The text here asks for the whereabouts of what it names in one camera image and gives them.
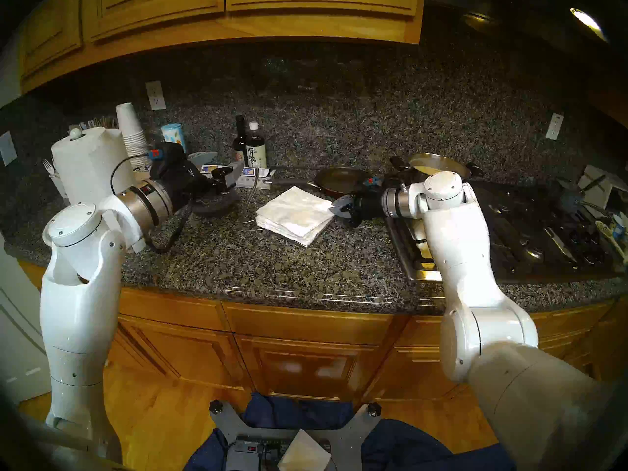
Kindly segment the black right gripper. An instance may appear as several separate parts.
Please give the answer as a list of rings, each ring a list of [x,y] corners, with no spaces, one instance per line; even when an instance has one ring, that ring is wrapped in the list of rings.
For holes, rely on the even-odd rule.
[[[385,190],[382,179],[365,178],[351,195],[334,200],[329,211],[334,216],[342,216],[348,227],[357,228],[363,220],[384,217],[381,198]]]

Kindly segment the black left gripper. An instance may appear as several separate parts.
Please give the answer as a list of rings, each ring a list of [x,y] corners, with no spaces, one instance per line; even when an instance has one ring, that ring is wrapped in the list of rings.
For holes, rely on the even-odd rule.
[[[212,172],[231,167],[233,174],[239,177],[244,170],[244,161],[228,165],[215,163],[215,151],[190,153],[187,157],[182,145],[165,141],[156,143],[149,150],[149,159],[149,178],[161,185],[174,209],[182,208],[192,198],[192,213],[203,218],[216,218],[232,212],[241,201],[236,191],[236,179],[233,176],[215,178]]]

